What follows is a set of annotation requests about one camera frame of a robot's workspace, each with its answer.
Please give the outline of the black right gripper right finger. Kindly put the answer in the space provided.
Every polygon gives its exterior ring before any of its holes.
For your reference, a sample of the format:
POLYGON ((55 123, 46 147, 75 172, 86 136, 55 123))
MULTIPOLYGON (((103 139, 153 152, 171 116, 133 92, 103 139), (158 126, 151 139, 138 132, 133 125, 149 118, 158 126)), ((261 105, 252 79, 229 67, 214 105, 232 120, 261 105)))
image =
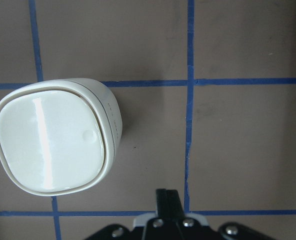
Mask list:
POLYGON ((183 220, 185 218, 181 200, 177 190, 166 191, 168 203, 168 215, 166 218, 166 240, 184 240, 185 230, 183 220))

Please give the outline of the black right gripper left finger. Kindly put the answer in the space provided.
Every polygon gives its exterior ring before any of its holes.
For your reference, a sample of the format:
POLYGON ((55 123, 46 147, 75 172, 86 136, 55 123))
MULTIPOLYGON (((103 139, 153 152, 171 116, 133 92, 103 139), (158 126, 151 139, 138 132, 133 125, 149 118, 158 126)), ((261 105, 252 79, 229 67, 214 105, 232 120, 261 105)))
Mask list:
POLYGON ((162 240, 168 216, 168 196, 165 188, 156 190, 156 216, 149 219, 143 229, 142 240, 162 240))

